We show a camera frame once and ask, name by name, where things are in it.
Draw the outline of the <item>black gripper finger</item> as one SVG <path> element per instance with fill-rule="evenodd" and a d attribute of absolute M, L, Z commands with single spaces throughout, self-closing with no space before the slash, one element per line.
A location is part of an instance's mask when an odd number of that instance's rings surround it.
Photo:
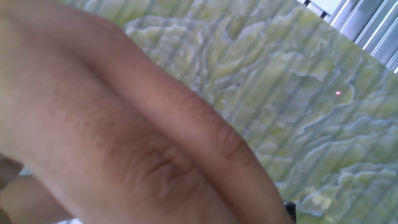
<path fill-rule="evenodd" d="M 294 202 L 284 202 L 284 207 L 289 214 L 289 217 L 294 223 L 297 222 L 296 204 Z"/>

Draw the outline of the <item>person's left hand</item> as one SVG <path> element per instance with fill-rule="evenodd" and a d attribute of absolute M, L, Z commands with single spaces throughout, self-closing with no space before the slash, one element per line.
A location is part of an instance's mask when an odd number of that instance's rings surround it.
<path fill-rule="evenodd" d="M 290 223 L 205 100 L 115 24 L 1 2 L 1 190 L 32 175 L 84 223 Z"/>

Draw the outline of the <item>person's right hand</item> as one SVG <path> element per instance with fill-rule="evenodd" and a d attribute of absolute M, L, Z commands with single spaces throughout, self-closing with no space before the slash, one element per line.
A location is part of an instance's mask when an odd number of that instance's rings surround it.
<path fill-rule="evenodd" d="M 1 224 L 52 224 L 73 218 L 32 175 L 20 175 L 1 190 Z"/>

